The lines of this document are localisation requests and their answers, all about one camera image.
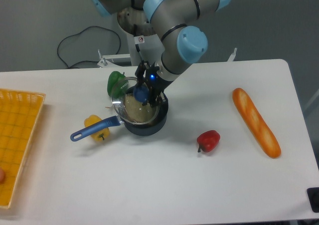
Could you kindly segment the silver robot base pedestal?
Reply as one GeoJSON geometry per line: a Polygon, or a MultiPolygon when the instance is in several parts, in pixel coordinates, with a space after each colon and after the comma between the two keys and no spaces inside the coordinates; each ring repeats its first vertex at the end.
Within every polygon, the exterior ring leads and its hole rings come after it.
{"type": "Polygon", "coordinates": [[[160,58],[164,46],[144,11],[132,7],[125,8],[117,13],[117,21],[127,36],[132,66],[137,66],[142,60],[152,65],[160,58]]]}

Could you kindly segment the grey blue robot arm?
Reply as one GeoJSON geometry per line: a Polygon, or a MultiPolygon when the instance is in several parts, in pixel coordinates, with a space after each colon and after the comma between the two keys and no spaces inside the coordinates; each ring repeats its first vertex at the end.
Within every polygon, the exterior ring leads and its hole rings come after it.
{"type": "Polygon", "coordinates": [[[152,107],[166,102],[164,90],[205,54],[208,40],[204,32],[189,22],[214,13],[231,0],[92,0],[102,15],[124,9],[141,11],[164,50],[154,63],[142,60],[136,70],[136,100],[152,107]]]}

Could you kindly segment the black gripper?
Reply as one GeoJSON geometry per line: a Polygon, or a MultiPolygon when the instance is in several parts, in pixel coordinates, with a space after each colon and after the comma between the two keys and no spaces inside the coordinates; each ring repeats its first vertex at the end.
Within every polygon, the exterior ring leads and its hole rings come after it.
{"type": "Polygon", "coordinates": [[[144,60],[139,63],[135,71],[137,83],[134,88],[134,95],[146,95],[144,87],[147,87],[149,92],[147,101],[142,103],[143,106],[149,105],[155,108],[166,104],[166,95],[163,92],[172,84],[172,81],[161,78],[159,71],[159,66],[155,66],[155,64],[150,65],[148,61],[144,60]]]}

